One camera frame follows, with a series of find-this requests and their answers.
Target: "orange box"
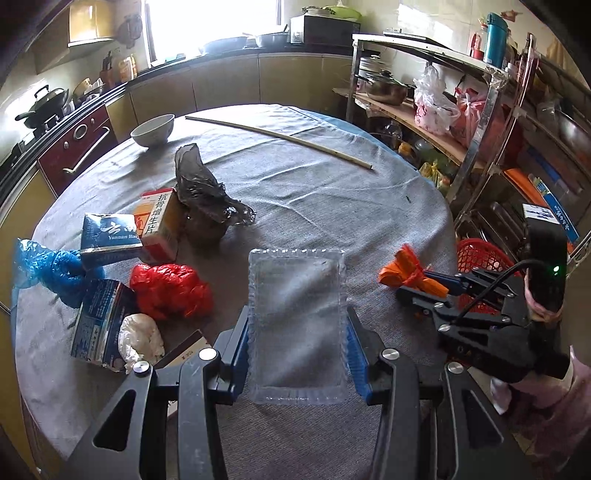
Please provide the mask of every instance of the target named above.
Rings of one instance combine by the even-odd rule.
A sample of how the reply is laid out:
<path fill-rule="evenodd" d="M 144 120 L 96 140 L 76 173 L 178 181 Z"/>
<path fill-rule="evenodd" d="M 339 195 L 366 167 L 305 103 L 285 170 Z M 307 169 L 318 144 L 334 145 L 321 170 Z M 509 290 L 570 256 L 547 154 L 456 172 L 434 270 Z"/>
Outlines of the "orange box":
<path fill-rule="evenodd" d="M 185 218 L 176 191 L 160 189 L 142 194 L 134 218 L 146 254 L 142 260 L 150 264 L 174 262 Z"/>

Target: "microwave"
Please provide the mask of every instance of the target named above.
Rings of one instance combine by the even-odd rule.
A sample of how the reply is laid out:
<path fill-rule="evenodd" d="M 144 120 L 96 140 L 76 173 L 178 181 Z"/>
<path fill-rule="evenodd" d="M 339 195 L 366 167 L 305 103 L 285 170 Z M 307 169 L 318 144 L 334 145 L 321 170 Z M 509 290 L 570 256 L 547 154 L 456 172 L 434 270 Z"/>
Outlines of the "microwave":
<path fill-rule="evenodd" d="M 332 17 L 300 15 L 291 19 L 291 43 L 353 46 L 353 34 L 359 33 L 360 24 Z"/>

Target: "clear plastic tray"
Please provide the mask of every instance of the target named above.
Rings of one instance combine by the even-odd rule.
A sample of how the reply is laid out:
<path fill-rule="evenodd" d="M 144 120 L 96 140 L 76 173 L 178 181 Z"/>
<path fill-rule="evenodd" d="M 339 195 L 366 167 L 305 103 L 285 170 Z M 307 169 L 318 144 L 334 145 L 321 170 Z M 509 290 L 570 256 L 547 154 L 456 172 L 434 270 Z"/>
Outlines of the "clear plastic tray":
<path fill-rule="evenodd" d="M 255 403 L 329 405 L 347 393 L 343 251 L 252 250 L 249 395 Z"/>

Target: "blue plastic bag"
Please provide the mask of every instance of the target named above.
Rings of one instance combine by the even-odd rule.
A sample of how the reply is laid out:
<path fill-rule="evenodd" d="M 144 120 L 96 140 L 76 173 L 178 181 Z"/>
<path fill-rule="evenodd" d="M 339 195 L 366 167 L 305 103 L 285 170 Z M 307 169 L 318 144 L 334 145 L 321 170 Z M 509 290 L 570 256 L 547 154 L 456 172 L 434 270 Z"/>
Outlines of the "blue plastic bag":
<path fill-rule="evenodd" d="M 78 250 L 53 251 L 32 240 L 18 238 L 13 259 L 14 288 L 38 283 L 56 293 L 73 309 L 80 308 L 91 280 L 105 278 L 102 267 L 86 271 Z"/>

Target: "red basket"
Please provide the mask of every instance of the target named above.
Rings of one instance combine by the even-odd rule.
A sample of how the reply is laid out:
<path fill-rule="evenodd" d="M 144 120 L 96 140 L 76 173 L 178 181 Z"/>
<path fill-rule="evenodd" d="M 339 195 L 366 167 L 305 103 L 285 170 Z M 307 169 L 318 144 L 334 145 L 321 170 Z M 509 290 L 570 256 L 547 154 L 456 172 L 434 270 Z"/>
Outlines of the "red basket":
<path fill-rule="evenodd" d="M 469 272 L 474 267 L 502 272 L 512 267 L 513 264 L 511 259 L 500 248 L 479 238 L 466 238 L 457 245 L 457 270 L 459 272 Z M 471 300 L 470 295 L 464 294 L 460 296 L 459 307 L 464 308 Z M 497 310 L 479 303 L 471 311 L 493 313 Z"/>

